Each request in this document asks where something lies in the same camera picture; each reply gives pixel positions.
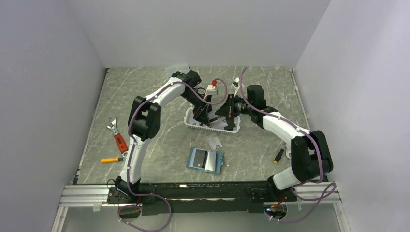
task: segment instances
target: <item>marble tabletop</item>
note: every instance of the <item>marble tabletop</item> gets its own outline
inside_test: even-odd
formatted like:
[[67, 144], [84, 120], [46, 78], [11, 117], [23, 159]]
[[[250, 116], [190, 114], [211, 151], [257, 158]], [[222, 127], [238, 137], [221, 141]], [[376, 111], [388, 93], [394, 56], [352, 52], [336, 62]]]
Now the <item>marble tabletop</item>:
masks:
[[[191, 67], [199, 73], [202, 83], [210, 84], [218, 77], [228, 84], [243, 67]], [[133, 99], [146, 96], [164, 83], [168, 76], [165, 67], [110, 68], [102, 90], [95, 121], [81, 165], [78, 184], [101, 184], [115, 179], [124, 162], [101, 163], [103, 158], [120, 157], [121, 154], [111, 130], [106, 128], [108, 116], [117, 117], [117, 127], [129, 142], [127, 122]], [[286, 118], [306, 128], [301, 105], [296, 95], [288, 69], [285, 67], [249, 67], [243, 83], [262, 85], [268, 106], [278, 109]], [[213, 102], [223, 97], [223, 86], [213, 97]], [[266, 180], [283, 171], [290, 161], [283, 155], [274, 164], [275, 155], [285, 143], [276, 135], [256, 126], [247, 115], [240, 116], [240, 130], [236, 134], [216, 133], [223, 147], [225, 164], [220, 174], [211, 174], [187, 169], [186, 163], [191, 146], [210, 149], [205, 137], [213, 132], [188, 128], [184, 122], [185, 112], [191, 105], [185, 99], [176, 98], [161, 109], [161, 128], [146, 151], [141, 182], [209, 182], [209, 181], [254, 181]]]

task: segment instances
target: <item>screwdriver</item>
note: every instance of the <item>screwdriver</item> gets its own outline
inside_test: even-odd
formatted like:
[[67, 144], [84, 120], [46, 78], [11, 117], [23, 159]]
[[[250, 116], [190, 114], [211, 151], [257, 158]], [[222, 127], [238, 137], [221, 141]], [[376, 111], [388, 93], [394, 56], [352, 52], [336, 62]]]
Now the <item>screwdriver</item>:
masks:
[[120, 157], [120, 158], [105, 158], [105, 159], [101, 159], [101, 163], [112, 163], [112, 162], [118, 162], [118, 161], [123, 161], [124, 158]]
[[274, 163], [278, 163], [280, 158], [282, 158], [283, 152], [285, 150], [283, 150], [283, 148], [279, 151], [279, 153], [275, 156], [275, 160], [273, 160]]

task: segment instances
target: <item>white tray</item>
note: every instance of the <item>white tray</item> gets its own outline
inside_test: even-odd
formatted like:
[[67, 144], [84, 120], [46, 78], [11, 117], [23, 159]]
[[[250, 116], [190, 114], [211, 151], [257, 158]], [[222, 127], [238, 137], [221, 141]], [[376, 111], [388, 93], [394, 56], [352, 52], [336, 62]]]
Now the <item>white tray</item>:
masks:
[[239, 128], [240, 128], [239, 123], [241, 122], [241, 119], [239, 118], [239, 116], [234, 118], [234, 123], [235, 123], [236, 127], [234, 127], [233, 130], [223, 130], [223, 129], [216, 129], [216, 128], [207, 127], [207, 126], [199, 126], [199, 125], [190, 124], [191, 119], [193, 119], [192, 111], [193, 111], [193, 107], [189, 108], [187, 110], [187, 113], [185, 114], [185, 117], [184, 117], [184, 123], [188, 127], [203, 129], [203, 130], [208, 130], [208, 131], [217, 131], [217, 132], [229, 133], [229, 134], [235, 134], [235, 133], [238, 133], [238, 131], [239, 131]]

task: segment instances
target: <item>adjustable wrench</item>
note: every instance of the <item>adjustable wrench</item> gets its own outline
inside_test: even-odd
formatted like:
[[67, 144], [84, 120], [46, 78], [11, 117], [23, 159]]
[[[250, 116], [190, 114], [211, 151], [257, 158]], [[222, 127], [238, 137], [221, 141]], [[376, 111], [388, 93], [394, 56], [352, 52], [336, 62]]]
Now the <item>adjustable wrench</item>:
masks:
[[111, 129], [114, 133], [114, 138], [116, 140], [119, 151], [121, 152], [123, 157], [127, 157], [128, 147], [124, 139], [122, 138], [121, 134], [118, 132], [117, 118], [114, 116], [108, 116], [106, 122], [107, 122], [107, 128]]

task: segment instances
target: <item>gray wall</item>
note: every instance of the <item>gray wall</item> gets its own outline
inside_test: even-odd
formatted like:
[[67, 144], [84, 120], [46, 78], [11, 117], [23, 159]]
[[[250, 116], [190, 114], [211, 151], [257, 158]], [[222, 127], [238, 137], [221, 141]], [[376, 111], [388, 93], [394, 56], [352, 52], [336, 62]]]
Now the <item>gray wall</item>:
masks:
[[333, 0], [296, 66], [352, 231], [409, 231], [410, 2]]
[[50, 231], [104, 70], [65, 0], [2, 0], [0, 31], [0, 231]]
[[330, 0], [68, 0], [105, 67], [294, 67]]

